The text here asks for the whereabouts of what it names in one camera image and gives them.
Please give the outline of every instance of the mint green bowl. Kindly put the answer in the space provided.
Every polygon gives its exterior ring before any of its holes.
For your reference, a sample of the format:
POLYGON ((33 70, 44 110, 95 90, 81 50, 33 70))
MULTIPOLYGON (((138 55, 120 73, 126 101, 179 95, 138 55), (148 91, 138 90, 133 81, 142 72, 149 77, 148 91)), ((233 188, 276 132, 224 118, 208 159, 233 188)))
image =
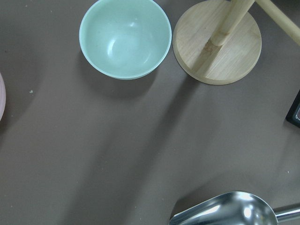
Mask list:
POLYGON ((130 80, 164 60, 172 39, 170 22, 153 0, 99 0, 79 29, 81 50, 101 73, 130 80))

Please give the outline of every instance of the countertop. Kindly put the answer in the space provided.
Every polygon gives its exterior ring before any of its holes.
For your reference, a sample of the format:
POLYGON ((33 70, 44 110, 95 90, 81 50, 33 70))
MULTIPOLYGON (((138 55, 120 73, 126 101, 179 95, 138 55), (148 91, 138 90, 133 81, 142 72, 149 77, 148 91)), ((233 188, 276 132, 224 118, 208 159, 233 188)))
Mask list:
MULTIPOLYGON (((273 208, 300 202, 300 129, 285 121, 300 47, 256 3, 258 63, 214 86, 187 75, 172 47, 137 80, 95 70, 78 40, 94 2, 0 1, 1 225, 167 225, 232 190, 273 208)), ((174 30, 199 1, 156 2, 174 30)), ((300 25, 299 1, 274 3, 300 25)))

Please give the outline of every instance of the wooden dowel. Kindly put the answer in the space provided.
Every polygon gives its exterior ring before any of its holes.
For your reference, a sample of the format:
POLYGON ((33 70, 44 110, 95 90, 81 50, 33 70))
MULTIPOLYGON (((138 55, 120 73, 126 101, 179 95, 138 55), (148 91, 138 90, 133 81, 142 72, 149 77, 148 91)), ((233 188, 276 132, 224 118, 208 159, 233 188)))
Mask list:
POLYGON ((270 0, 255 0, 258 5, 289 35, 298 45, 300 45, 300 29, 294 24, 277 6, 270 0))
POLYGON ((253 3, 254 0, 232 0, 228 14, 210 37, 211 43, 215 46, 223 45, 227 37, 239 24, 253 3))

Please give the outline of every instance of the metal scoop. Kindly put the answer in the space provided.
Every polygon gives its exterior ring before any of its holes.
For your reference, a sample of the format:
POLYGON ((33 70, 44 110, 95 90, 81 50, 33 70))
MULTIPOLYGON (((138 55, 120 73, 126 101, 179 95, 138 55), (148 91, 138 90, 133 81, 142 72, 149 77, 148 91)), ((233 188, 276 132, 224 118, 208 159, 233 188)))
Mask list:
POLYGON ((176 214, 169 225, 277 225, 300 218, 300 204, 273 210, 254 194, 233 191, 176 214))

